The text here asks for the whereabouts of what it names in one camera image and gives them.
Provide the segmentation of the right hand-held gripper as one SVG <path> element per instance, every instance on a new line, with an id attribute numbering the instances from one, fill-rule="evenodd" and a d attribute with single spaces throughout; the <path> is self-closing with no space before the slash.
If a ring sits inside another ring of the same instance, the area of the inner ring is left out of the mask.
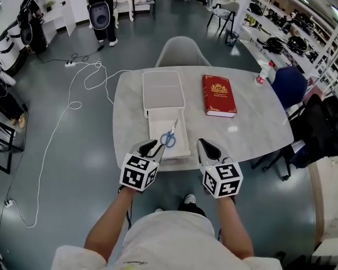
<path id="1" fill-rule="evenodd" d="M 215 199 L 237 195 L 243 182 L 239 164 L 212 140 L 200 138 L 197 153 L 205 191 Z"/>

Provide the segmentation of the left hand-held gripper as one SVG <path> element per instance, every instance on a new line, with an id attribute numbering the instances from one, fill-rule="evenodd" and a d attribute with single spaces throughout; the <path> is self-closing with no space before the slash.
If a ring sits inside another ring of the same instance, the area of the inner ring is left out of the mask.
<path id="1" fill-rule="evenodd" d="M 121 167 L 119 183 L 122 186 L 144 192 L 155 181 L 166 149 L 165 145 L 160 145 L 152 156 L 148 156 L 156 144 L 156 139 L 148 139 L 133 145 Z"/>

